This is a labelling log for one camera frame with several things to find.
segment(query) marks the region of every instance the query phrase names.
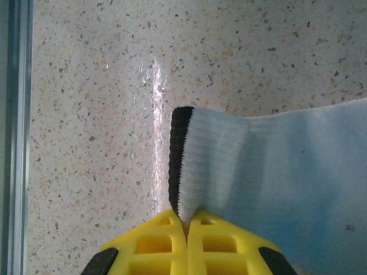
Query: speckled floor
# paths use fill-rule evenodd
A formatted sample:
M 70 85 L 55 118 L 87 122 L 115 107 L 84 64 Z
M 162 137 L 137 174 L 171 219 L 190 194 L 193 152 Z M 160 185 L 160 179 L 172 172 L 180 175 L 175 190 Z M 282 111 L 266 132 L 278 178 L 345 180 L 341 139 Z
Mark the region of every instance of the speckled floor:
M 34 0 L 28 274 L 169 208 L 170 114 L 367 96 L 366 1 Z

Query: metal frame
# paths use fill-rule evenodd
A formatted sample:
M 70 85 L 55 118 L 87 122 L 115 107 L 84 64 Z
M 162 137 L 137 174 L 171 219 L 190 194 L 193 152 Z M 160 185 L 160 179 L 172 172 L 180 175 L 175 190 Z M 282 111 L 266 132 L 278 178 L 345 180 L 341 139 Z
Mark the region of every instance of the metal frame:
M 26 274 L 32 0 L 9 1 L 2 274 Z

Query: ribbed sock fabric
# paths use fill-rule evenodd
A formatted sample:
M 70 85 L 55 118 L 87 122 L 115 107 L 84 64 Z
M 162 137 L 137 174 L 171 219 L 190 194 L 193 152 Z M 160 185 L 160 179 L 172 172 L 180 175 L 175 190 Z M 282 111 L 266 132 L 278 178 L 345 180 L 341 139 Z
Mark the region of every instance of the ribbed sock fabric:
M 192 108 L 186 130 L 183 221 L 203 208 L 307 270 L 366 274 L 367 99 L 249 118 Z

